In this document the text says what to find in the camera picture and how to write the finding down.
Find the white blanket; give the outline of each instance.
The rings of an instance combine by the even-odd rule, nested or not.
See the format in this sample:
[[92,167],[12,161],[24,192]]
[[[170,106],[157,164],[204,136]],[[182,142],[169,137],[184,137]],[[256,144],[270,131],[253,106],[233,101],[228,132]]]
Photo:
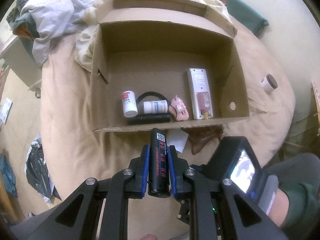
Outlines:
[[[227,8],[219,0],[193,0],[208,4],[231,23]],[[48,58],[48,52],[62,35],[79,32],[76,38],[75,60],[87,70],[92,68],[92,43],[94,41],[95,12],[105,0],[29,0],[21,16],[30,14],[40,35],[34,40],[32,54],[38,65]]]

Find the black plastic bag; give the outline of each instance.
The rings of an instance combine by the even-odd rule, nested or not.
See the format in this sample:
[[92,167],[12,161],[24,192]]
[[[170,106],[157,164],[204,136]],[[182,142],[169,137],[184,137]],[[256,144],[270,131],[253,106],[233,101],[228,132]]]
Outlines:
[[51,198],[52,185],[50,184],[42,146],[38,147],[37,145],[31,145],[31,148],[31,152],[26,161],[28,183],[41,195]]

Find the cardboard box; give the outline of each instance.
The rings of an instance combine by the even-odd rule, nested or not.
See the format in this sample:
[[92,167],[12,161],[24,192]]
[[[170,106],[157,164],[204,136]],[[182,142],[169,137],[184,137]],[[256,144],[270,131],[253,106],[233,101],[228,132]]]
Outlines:
[[[219,22],[216,11],[190,0],[110,0],[103,12],[97,15],[100,25],[91,73],[93,130],[199,127],[249,116],[244,75],[232,38],[236,31],[213,23]],[[214,118],[193,120],[190,67],[207,71]],[[147,91],[169,100],[178,95],[189,120],[129,126],[121,103],[126,90],[136,97]],[[235,110],[230,109],[231,102]]]

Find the black battery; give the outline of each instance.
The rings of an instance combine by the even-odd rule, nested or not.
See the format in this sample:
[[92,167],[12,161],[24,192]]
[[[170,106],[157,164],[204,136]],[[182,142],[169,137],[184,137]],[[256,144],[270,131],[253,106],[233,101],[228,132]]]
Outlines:
[[148,184],[150,196],[170,196],[167,144],[164,132],[157,128],[151,130]]

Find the white box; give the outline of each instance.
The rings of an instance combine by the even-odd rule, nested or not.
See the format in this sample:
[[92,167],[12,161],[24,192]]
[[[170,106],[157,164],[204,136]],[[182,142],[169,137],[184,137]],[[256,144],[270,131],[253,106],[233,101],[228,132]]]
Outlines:
[[204,119],[204,115],[201,114],[199,104],[197,100],[197,93],[208,92],[209,93],[209,104],[210,110],[208,111],[209,118],[213,117],[211,94],[209,89],[209,83],[207,73],[205,69],[201,68],[190,68],[188,70],[188,81],[190,87],[190,95],[192,102],[193,118],[195,120]]

